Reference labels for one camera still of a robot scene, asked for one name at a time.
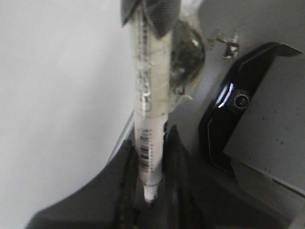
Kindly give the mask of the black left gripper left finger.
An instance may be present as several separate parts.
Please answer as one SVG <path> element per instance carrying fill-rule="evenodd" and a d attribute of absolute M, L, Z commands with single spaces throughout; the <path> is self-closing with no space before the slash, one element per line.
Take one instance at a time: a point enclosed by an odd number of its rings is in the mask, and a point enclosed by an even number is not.
<path fill-rule="evenodd" d="M 28 229 L 131 229 L 138 156 L 124 140 L 111 162 L 88 184 L 37 212 Z"/>

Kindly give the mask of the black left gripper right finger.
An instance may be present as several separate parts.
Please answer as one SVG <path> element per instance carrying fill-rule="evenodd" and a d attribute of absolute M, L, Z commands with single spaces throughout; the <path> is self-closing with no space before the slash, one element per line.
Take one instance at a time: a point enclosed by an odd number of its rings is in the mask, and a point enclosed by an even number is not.
<path fill-rule="evenodd" d="M 275 214 L 267 202 L 242 194 L 239 180 L 230 191 L 215 180 L 198 158 L 184 147 L 177 127 L 165 141 L 163 169 L 167 227 L 169 229 L 303 229 L 305 211 L 290 222 L 287 214 Z"/>

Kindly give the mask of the black and grey robot base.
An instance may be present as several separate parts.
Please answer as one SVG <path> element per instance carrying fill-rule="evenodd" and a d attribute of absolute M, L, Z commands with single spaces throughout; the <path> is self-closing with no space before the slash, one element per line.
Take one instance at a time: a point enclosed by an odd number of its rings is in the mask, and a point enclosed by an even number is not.
<path fill-rule="evenodd" d="M 235 61 L 199 124 L 208 162 L 305 195 L 305 56 L 269 42 Z"/>

